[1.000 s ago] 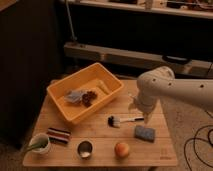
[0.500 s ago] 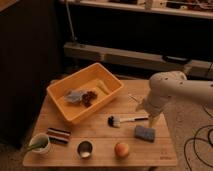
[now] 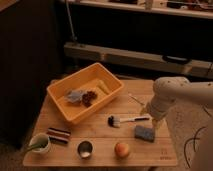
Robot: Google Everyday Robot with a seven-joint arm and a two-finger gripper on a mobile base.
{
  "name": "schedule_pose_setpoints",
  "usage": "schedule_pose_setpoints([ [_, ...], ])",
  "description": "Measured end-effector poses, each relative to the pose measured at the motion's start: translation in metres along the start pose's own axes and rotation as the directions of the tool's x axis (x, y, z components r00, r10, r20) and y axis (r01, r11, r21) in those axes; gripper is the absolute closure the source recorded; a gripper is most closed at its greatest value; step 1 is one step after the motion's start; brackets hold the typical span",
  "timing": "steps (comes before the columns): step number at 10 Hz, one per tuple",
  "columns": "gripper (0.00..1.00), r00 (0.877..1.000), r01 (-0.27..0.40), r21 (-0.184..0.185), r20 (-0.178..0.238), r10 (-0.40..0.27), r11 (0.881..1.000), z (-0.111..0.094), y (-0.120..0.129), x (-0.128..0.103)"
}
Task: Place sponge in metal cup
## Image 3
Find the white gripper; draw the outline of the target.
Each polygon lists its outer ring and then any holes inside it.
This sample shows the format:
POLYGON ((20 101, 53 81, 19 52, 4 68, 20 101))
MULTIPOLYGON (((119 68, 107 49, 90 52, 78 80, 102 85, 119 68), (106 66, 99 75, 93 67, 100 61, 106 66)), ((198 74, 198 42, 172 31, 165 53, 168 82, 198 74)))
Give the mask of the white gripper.
POLYGON ((166 113, 158 111, 150 103, 147 103, 146 107, 142 107, 140 111, 140 116, 146 115, 147 113, 149 113, 150 116, 153 118, 152 120, 153 128, 155 130, 158 130, 162 124, 160 120, 162 120, 166 116, 166 113))

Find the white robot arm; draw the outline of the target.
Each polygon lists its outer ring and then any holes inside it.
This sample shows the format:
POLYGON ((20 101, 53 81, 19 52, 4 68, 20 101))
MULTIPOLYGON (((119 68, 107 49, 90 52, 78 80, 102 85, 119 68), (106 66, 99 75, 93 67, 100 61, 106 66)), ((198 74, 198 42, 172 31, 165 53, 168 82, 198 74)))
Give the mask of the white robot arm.
MULTIPOLYGON (((186 77, 160 77, 153 82, 154 95, 145 110, 161 121, 177 101, 213 109, 213 82, 190 82, 186 77)), ((213 118, 201 139, 190 171, 213 171, 213 118)))

